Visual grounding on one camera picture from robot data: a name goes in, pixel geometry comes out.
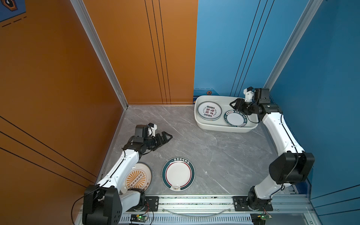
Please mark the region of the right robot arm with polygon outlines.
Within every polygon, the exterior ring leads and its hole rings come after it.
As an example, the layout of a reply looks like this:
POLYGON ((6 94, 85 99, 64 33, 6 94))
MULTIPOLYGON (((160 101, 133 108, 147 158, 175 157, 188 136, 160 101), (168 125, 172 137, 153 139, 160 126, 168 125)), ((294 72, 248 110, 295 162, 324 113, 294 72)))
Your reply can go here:
POLYGON ((262 210, 271 203, 275 193, 285 187, 304 182, 315 157, 312 153, 306 153, 298 144, 278 105, 270 102, 250 103, 238 98, 231 102, 230 106, 245 115, 256 114, 271 135, 278 153, 278 157, 269 166, 269 175, 250 189, 245 201, 250 210, 262 210))

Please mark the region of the green lettered plate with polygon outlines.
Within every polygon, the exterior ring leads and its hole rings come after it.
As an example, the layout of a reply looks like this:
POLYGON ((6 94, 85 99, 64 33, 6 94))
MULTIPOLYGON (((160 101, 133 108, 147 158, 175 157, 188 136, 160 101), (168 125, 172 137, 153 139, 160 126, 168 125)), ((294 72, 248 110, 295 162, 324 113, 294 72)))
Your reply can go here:
POLYGON ((248 119, 247 116, 240 111, 229 110, 224 114, 225 122, 232 127, 246 126, 248 119))

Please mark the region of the coin pattern plate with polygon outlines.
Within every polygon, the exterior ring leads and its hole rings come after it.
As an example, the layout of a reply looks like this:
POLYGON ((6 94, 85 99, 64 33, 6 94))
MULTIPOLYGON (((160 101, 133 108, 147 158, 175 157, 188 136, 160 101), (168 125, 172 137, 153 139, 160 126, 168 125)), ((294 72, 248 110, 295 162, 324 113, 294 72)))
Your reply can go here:
POLYGON ((211 101, 202 102, 196 110, 200 118, 207 121, 215 121, 220 118, 222 108, 219 104, 211 101))

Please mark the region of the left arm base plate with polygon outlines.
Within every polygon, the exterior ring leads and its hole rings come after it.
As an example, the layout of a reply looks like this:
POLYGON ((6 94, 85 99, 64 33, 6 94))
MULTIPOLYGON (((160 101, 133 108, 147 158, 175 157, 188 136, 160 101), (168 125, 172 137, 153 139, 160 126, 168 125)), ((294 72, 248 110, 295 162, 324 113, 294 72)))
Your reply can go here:
POLYGON ((151 208, 151 211, 157 212, 159 206, 159 197, 158 196, 146 196, 143 205, 135 206, 131 208, 130 212, 145 212, 148 210, 148 207, 151 208))

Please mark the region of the large green red plate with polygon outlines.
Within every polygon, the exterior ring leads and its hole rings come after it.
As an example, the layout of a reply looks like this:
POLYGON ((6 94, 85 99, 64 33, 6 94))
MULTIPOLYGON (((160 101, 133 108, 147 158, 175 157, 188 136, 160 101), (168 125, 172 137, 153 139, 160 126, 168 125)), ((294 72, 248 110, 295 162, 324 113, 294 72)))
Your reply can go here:
POLYGON ((174 157, 167 161, 162 169, 164 185, 172 191, 188 189, 195 179, 195 168, 189 159, 174 157))

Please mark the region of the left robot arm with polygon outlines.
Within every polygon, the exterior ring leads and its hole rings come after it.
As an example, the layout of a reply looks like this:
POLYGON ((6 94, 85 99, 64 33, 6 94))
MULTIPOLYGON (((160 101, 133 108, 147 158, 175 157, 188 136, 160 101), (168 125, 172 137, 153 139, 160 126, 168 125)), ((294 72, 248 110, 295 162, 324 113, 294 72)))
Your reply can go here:
POLYGON ((173 136, 160 134, 132 136, 123 147, 123 153, 110 172, 97 184, 89 185, 83 195, 82 224, 117 225, 124 212, 145 206, 145 191, 130 188, 122 191, 132 168, 147 150, 154 151, 168 143, 173 136))

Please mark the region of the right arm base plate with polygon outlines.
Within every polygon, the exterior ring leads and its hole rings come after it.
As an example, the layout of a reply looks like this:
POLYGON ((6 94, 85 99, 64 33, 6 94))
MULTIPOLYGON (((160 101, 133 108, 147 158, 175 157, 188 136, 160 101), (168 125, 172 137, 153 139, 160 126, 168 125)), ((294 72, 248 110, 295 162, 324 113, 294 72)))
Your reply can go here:
POLYGON ((262 200, 257 197, 249 198, 248 196, 234 196, 232 197, 233 205, 236 212, 272 212, 273 206, 270 199, 262 200))

